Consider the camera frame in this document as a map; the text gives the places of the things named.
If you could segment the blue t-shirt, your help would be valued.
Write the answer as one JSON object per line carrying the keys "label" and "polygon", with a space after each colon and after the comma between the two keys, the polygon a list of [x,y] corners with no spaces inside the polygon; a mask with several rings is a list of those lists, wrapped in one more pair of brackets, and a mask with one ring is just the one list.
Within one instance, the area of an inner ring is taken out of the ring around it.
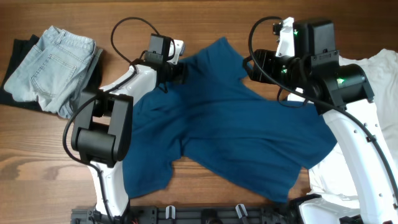
{"label": "blue t-shirt", "polygon": [[123,160],[129,197],[162,190],[182,156],[274,202],[285,202],[300,170],[336,146],[313,105],[280,105],[243,84],[243,57],[225,38],[185,58],[187,80],[155,89],[133,108]]}

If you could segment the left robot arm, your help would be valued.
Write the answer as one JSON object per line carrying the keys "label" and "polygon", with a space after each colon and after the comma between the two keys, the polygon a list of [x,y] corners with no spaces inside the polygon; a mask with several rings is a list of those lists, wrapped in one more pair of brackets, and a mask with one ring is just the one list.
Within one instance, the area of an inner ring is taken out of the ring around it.
{"label": "left robot arm", "polygon": [[72,212],[72,223],[132,223],[124,188],[123,159],[131,143],[133,106],[148,92],[168,82],[184,83],[187,66],[137,59],[127,72],[99,90],[85,90],[73,116],[71,145],[93,178],[96,205],[86,218]]}

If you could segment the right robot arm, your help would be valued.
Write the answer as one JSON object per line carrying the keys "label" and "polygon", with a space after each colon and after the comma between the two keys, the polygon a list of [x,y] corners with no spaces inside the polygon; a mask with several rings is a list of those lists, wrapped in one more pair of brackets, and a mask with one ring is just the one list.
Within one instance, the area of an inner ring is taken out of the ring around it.
{"label": "right robot arm", "polygon": [[290,202],[296,223],[396,223],[397,168],[379,125],[374,92],[364,70],[340,65],[329,19],[273,17],[278,48],[249,50],[250,79],[275,84],[311,101],[334,134],[358,194],[347,208],[312,194]]}

